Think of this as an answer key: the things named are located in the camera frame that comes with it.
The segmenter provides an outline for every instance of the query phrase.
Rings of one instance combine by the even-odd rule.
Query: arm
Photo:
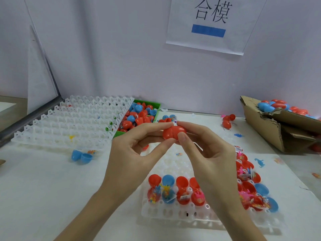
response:
[[[99,230],[144,181],[158,160],[175,143],[164,140],[163,129],[173,123],[143,123],[113,139],[105,178],[84,209],[54,241],[91,241]],[[149,143],[161,142],[150,154],[141,156]]]
[[[232,240],[266,240],[239,199],[235,148],[205,126],[179,121],[177,125],[187,130],[187,134],[178,134],[177,144],[180,144],[188,155],[195,178],[207,202]]]

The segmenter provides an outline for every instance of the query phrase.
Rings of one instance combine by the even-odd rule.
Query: forearm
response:
[[[217,215],[233,241],[266,241],[242,205],[218,211]]]
[[[96,192],[54,241],[93,240],[117,207],[112,198],[99,191]]]

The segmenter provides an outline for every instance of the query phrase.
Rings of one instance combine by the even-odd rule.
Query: tabletop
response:
[[[171,113],[160,112],[157,119]],[[175,113],[181,121],[206,125],[224,140],[240,146],[249,159],[264,159],[258,168],[279,204],[284,226],[268,240],[317,240],[320,237],[321,202],[291,169],[277,161],[278,154],[246,123],[225,131],[222,119],[208,115]],[[17,145],[0,149],[7,162],[0,167],[1,240],[53,240],[81,211],[102,183],[110,146],[87,165],[70,160],[72,149]],[[230,240],[225,230],[202,222],[182,223],[141,216],[139,187],[110,217],[95,240]]]

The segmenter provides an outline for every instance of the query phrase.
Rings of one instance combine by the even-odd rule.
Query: clear plastic egg tray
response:
[[[13,142],[36,146],[102,150],[114,137],[133,97],[70,96],[41,120],[14,133]]]
[[[155,144],[150,145],[148,154]],[[158,161],[155,167],[151,170],[148,177],[152,174],[157,174],[161,178],[164,175],[170,174],[175,178],[174,186],[171,188],[177,192],[176,178],[184,176],[188,180],[194,177],[194,172],[189,158],[184,153],[181,146],[173,145],[167,153]],[[177,221],[202,221],[202,222],[216,222],[219,226],[223,224],[211,209],[209,204],[205,202],[203,206],[195,206],[192,201],[187,205],[181,205],[175,198],[171,204],[167,204],[162,200],[162,197],[156,203],[151,203],[147,197],[147,192],[151,188],[148,183],[148,177],[142,184],[143,197],[142,197],[142,216],[146,218],[177,220]],[[278,211],[271,213],[269,210],[256,211],[254,208],[248,208],[247,212],[256,226],[267,230],[267,233],[278,233],[284,225],[283,215]]]

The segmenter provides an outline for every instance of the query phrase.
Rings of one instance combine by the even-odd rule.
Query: blue rectangle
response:
[[[193,24],[192,33],[224,37],[226,29]]]

